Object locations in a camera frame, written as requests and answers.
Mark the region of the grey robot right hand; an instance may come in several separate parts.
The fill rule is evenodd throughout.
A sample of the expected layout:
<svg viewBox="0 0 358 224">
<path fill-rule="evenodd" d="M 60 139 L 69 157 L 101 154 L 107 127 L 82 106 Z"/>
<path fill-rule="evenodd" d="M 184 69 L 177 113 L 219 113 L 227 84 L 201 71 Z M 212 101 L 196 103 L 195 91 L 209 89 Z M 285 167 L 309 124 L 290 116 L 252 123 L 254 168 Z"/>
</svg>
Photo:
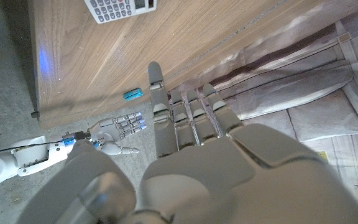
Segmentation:
<svg viewBox="0 0 358 224">
<path fill-rule="evenodd" d="M 142 113 L 136 112 L 102 119 L 88 128 L 88 132 L 94 147 L 109 156 L 136 154 L 139 153 L 138 148 L 119 146 L 117 142 L 145 129 L 147 125 L 144 122 Z"/>
</svg>

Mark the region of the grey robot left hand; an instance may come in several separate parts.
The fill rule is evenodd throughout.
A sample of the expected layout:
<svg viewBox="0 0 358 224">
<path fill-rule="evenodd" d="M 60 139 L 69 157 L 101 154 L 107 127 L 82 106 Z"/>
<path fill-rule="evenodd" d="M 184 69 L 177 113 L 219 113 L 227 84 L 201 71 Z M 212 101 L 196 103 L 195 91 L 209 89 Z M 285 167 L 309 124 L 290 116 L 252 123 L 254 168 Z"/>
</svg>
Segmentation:
<svg viewBox="0 0 358 224">
<path fill-rule="evenodd" d="M 358 201 L 330 165 L 297 140 L 244 125 L 212 85 L 189 107 L 148 67 L 157 159 L 139 188 L 89 141 L 23 209 L 19 223 L 358 223 Z"/>
</svg>

